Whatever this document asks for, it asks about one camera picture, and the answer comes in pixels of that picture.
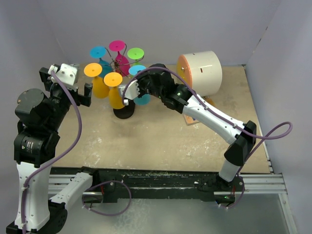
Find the pink plastic wine glass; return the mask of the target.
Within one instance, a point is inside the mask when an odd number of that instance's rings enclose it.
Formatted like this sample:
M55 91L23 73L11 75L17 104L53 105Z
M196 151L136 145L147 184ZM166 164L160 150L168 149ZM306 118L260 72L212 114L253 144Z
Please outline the pink plastic wine glass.
M109 44L111 51L117 52L117 56L114 60L115 71L121 74L123 77L129 75L130 64L126 56L121 53L126 51L126 44L122 40L114 40Z

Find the metal wine glass rack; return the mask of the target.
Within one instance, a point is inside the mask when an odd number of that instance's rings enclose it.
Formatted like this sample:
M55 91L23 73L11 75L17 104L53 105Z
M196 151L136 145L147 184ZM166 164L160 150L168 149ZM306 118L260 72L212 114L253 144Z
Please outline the metal wine glass rack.
M132 67L131 62L134 62L134 61L132 59L128 58L128 56L127 56L128 50L129 49L126 47L126 51L125 52L121 52L121 53L123 53L126 56L126 58L129 61L130 68L131 68ZM113 71L112 72L116 72L115 71L115 67L114 67L114 60L113 60ZM122 77L122 79L130 78L130 77L132 77L132 75L129 74L128 76ZM122 109L113 109L113 113L119 119L127 119L127 118L130 118L133 115L134 110L135 110L135 103L133 101L130 101L129 105L124 106Z

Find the green plastic wine glass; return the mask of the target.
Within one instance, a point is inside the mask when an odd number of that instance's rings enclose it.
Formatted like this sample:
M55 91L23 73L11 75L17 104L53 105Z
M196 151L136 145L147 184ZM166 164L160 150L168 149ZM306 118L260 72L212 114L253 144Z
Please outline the green plastic wine glass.
M144 58L144 50L138 47L134 47L128 50L127 56L134 62L131 62L132 66L140 65L141 60Z

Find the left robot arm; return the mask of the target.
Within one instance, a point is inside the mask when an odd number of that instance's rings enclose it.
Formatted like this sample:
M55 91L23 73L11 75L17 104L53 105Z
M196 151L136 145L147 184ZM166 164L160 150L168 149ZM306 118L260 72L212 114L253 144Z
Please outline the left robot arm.
M90 106L92 85L78 93L78 69L52 65L39 71L45 89L22 92L15 114L19 118L14 159L19 173L19 207L8 234L56 234L63 228L74 203L88 189L100 187L99 177L82 170L55 196L49 196L49 176L55 163L59 127L71 107Z

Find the blue wine glass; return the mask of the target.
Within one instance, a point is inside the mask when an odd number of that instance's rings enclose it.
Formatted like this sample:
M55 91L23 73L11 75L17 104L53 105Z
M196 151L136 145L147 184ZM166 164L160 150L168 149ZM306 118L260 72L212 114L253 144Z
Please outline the blue wine glass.
M94 59L99 59L99 64L102 67L101 76L104 77L107 73L112 72L113 69L110 66L110 63L104 61L102 58L106 55L106 48L103 46L95 46L90 50L90 56Z
M142 70L144 70L144 69L146 69L146 67L143 66L143 65L134 65L134 66L132 66L132 67L129 69L129 74L132 75L132 76L134 76L134 75L136 75L139 71L142 71ZM148 103L150 102L150 100L151 100L151 96L150 96L149 94L145 94L145 95L143 95L142 97L136 97L136 98L134 99L134 103L135 103L136 105L146 105L146 104L148 104Z

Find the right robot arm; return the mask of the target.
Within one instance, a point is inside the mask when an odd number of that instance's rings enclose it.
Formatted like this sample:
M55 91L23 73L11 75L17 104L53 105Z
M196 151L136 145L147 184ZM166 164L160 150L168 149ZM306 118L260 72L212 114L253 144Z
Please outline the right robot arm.
M192 117L220 135L229 147L218 173L217 186L223 191L234 185L234 177L255 145L257 126L236 120L210 105L189 85L177 84L163 64L155 64L137 75L140 94L150 94L169 109Z

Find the orange wine glass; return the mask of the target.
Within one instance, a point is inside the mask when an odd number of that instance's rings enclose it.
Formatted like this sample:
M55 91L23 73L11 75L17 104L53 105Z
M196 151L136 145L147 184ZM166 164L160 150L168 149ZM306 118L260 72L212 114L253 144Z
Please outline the orange wine glass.
M84 68L84 74L93 78L93 94L97 98L106 98L109 95L109 87L104 83L103 78L99 75L102 72L102 66L98 63L89 63Z
M122 109L124 105L118 90L119 85L122 83L122 75L117 72L110 72L104 77L103 81L110 87L108 97L111 107L113 109Z

